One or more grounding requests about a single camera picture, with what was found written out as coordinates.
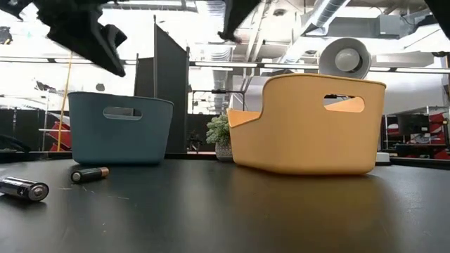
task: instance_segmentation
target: table surface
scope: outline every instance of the table surface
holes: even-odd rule
[[[450,171],[298,177],[165,160],[81,186],[72,160],[0,168],[50,187],[32,205],[0,196],[1,253],[450,252]]]

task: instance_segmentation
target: bin handle cutout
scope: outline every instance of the bin handle cutout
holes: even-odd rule
[[[324,108],[332,112],[362,112],[366,107],[364,99],[361,97],[350,97],[346,95],[333,94],[338,102],[330,105],[324,105]],[[326,104],[326,99],[330,98],[330,95],[323,97],[323,104]]]
[[[105,118],[107,119],[137,121],[142,119],[142,112],[134,108],[110,106],[103,109],[103,116],[105,116]]]

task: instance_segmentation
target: potted plant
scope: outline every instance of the potted plant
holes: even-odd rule
[[[228,117],[220,115],[211,119],[207,124],[209,131],[206,133],[207,143],[216,143],[216,156],[219,161],[232,162],[233,153],[231,152],[230,129]]]

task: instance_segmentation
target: aa battery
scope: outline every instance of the aa battery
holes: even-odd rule
[[[110,170],[106,167],[93,169],[80,169],[78,171],[74,171],[70,176],[70,178],[74,183],[85,183],[104,179],[109,173]]]
[[[0,180],[0,193],[30,201],[41,201],[49,194],[49,187],[45,183],[9,176]]]

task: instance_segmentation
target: plant pot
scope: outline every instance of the plant pot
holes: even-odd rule
[[[220,162],[232,162],[233,153],[231,152],[231,143],[228,145],[216,143],[216,156]]]

